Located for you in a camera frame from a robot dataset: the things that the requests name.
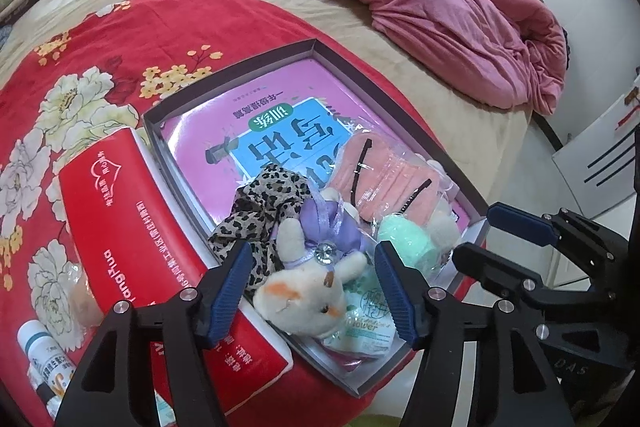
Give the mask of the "beige puff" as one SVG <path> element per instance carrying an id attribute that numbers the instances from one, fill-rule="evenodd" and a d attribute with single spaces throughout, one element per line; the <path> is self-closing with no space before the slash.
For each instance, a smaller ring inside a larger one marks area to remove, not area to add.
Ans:
<path id="1" fill-rule="evenodd" d="M 96 302 L 88 277 L 81 265 L 71 263 L 66 269 L 66 291 L 70 311 L 77 322 L 86 329 L 99 326 L 104 313 Z"/>

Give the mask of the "pink face mask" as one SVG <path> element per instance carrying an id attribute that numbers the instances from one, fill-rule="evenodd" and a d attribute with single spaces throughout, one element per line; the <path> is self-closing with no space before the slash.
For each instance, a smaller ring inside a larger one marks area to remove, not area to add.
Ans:
<path id="1" fill-rule="evenodd" d="M 363 222 L 399 213 L 426 225 L 440 199 L 442 176 L 426 160 L 385 135 L 358 132 L 343 145 L 329 182 Z"/>

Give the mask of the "white plush bunny purple dress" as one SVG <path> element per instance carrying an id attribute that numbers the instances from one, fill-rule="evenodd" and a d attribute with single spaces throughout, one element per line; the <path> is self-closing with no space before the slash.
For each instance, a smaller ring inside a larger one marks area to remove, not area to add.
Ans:
<path id="1" fill-rule="evenodd" d="M 367 270 L 372 246 L 358 210 L 340 193 L 326 187 L 311 195 L 297 216 L 278 225 L 283 268 L 257 288 L 255 310 L 288 335 L 328 337 L 344 321 L 344 285 Z"/>

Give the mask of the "leopard print scrunchie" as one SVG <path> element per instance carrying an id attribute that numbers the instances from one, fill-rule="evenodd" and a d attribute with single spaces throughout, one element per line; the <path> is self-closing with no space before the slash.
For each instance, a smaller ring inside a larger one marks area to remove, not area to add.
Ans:
<path id="1" fill-rule="evenodd" d="M 253 268 L 245 289 L 248 299 L 269 275 L 283 269 L 277 254 L 277 228 L 284 219 L 297 218 L 309 197 L 307 179 L 276 164 L 268 164 L 253 181 L 235 191 L 229 216 L 218 223 L 207 242 L 219 262 L 227 258 L 236 241 L 250 245 Z"/>

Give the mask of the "yellow white snack packet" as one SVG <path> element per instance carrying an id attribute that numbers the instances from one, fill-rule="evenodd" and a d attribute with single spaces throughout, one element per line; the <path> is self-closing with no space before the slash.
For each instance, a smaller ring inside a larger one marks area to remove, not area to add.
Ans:
<path id="1" fill-rule="evenodd" d="M 34 389 L 39 400 L 46 407 L 50 418 L 55 419 L 56 415 L 58 415 L 58 409 L 60 408 L 62 399 L 54 393 L 38 373 L 37 369 L 32 365 L 29 365 L 27 369 L 27 377 L 32 389 Z"/>

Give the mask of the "cream plush bear pink dress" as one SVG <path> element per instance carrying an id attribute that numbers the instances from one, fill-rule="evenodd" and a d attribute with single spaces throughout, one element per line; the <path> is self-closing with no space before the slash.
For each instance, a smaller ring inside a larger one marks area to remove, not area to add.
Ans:
<path id="1" fill-rule="evenodd" d="M 438 161 L 429 159 L 426 163 L 438 173 L 439 181 L 436 206 L 425 225 L 425 244 L 421 254 L 442 256 L 457 245 L 461 236 L 457 219 L 452 212 L 459 187 Z"/>

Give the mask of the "mint green fluffy ball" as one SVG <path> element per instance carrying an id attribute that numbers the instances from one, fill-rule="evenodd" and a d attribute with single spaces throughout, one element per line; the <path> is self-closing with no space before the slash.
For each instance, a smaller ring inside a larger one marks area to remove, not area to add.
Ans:
<path id="1" fill-rule="evenodd" d="M 385 216 L 376 229 L 379 242 L 390 242 L 405 265 L 410 268 L 430 267 L 435 245 L 424 228 L 404 216 L 392 213 Z"/>

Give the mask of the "white vitamin bottle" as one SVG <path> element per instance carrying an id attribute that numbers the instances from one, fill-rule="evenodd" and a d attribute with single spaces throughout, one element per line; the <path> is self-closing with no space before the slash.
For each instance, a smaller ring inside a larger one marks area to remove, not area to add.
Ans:
<path id="1" fill-rule="evenodd" d="M 18 329 L 17 342 L 29 364 L 54 394 L 63 398 L 76 372 L 76 365 L 47 327 L 38 320 L 29 320 Z"/>

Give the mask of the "beige bed sheet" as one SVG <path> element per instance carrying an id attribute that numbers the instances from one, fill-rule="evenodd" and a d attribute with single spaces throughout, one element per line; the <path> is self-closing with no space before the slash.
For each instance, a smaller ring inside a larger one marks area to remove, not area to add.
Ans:
<path id="1" fill-rule="evenodd" d="M 21 60 L 38 44 L 119 1 L 39 1 L 18 21 L 1 50 L 1 80 L 9 81 Z M 426 120 L 487 202 L 500 197 L 520 153 L 529 110 L 501 113 L 458 95 L 375 31 L 367 9 L 356 0 L 262 1 L 306 20 L 384 75 Z"/>

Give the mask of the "red tissue box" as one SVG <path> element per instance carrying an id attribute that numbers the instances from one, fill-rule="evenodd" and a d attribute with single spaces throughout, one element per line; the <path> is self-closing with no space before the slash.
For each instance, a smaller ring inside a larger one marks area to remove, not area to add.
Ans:
<path id="1" fill-rule="evenodd" d="M 216 265 L 134 130 L 96 141 L 58 175 L 67 230 L 104 315 L 119 300 L 163 303 Z M 204 355 L 224 413 L 275 384 L 293 355 L 246 300 Z"/>

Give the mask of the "dark tray with pink book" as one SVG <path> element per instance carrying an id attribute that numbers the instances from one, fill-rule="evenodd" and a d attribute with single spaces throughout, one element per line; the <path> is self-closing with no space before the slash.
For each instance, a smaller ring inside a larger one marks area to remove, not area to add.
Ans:
<path id="1" fill-rule="evenodd" d="M 454 161 L 370 77 L 318 40 L 282 46 L 210 74 L 165 98 L 143 121 L 172 194 L 212 255 L 207 239 L 229 216 L 235 191 L 262 168 L 276 164 L 301 174 L 311 197 L 330 187 L 341 148 L 363 131 L 438 161 L 459 187 L 452 204 L 461 233 L 457 245 L 485 238 L 486 202 Z M 380 222 L 369 225 L 360 219 L 373 241 L 372 267 Z M 433 256 L 430 267 L 414 269 L 430 283 L 454 291 L 461 279 L 451 261 L 453 250 Z M 409 353 L 397 331 L 387 355 L 371 359 L 326 349 L 324 338 L 273 328 L 324 377 L 355 397 L 381 384 Z"/>

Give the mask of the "red floral blanket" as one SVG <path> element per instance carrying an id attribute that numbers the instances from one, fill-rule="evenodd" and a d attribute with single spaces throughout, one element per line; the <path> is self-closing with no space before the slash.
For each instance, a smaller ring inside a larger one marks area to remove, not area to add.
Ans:
<path id="1" fill-rule="evenodd" d="M 77 256 L 61 168 L 213 72 L 320 37 L 270 1 L 122 0 L 28 50 L 1 91 L 1 380 L 19 418 L 51 424 L 27 378 L 21 325 L 40 321 L 73 359 L 84 351 L 62 286 Z"/>

